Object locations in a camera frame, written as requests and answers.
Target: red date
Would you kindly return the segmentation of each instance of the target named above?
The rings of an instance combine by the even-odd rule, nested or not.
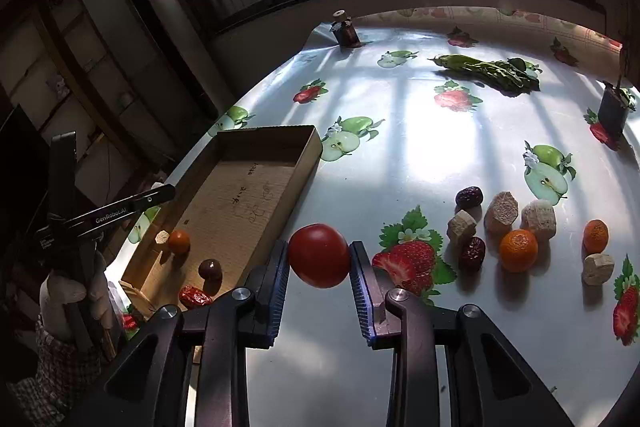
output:
[[[183,286],[178,297],[181,304],[188,310],[211,304],[211,297],[194,286]]]

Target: human hand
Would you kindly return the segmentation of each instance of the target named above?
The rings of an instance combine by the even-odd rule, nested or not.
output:
[[[104,258],[96,253],[94,278],[89,285],[89,300],[92,317],[100,320],[102,327],[110,329],[113,326],[113,313],[104,269]],[[63,305],[79,302],[85,296],[86,288],[81,283],[52,271],[40,286],[40,315],[44,329],[59,341],[72,341],[74,335],[66,320]]]

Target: cardboard tray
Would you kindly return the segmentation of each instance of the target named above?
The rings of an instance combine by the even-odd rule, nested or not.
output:
[[[219,132],[178,182],[174,200],[162,205],[124,271],[122,286],[137,297],[134,305],[146,299],[155,308],[179,305],[180,288],[203,288],[198,266],[209,258],[222,264],[217,295],[244,282],[267,260],[321,152],[312,125]],[[156,244],[158,232],[174,229],[189,234],[187,255]]]

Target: plaid clothing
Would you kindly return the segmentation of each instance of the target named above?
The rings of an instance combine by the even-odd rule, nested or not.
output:
[[[38,369],[34,378],[8,383],[9,391],[34,427],[56,426],[78,397],[100,375],[100,353],[80,353],[76,346],[52,337],[36,325]]]

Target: fruit print tablecloth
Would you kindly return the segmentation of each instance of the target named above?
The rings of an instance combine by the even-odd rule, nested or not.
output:
[[[596,115],[602,81],[618,76],[619,43],[538,14],[483,8],[401,10],[354,25],[366,45],[340,49],[329,26],[318,26],[210,134],[314,124],[322,160],[284,237],[327,223],[348,242],[363,241],[370,257],[412,241],[428,245],[423,297],[450,309],[477,303],[572,421],[597,425],[640,359],[640,343],[624,346],[612,327],[623,292],[640,285],[633,272],[640,268],[640,122],[632,113],[624,139],[612,144]],[[430,60],[441,54],[520,57],[542,70],[540,91],[505,96]],[[545,173],[551,186],[540,185]],[[445,233],[454,197],[469,185],[484,192],[482,212],[501,190],[520,210],[536,197],[555,204],[558,233],[541,244],[528,273],[503,272],[491,240],[478,276],[457,273]],[[482,214],[474,217],[485,238]],[[609,226],[606,253],[616,263],[602,287],[580,279],[590,219]],[[635,311],[625,310],[632,328]],[[348,279],[321,291],[292,274],[275,346],[247,354],[252,425],[383,426],[391,363],[391,352],[366,347]]]

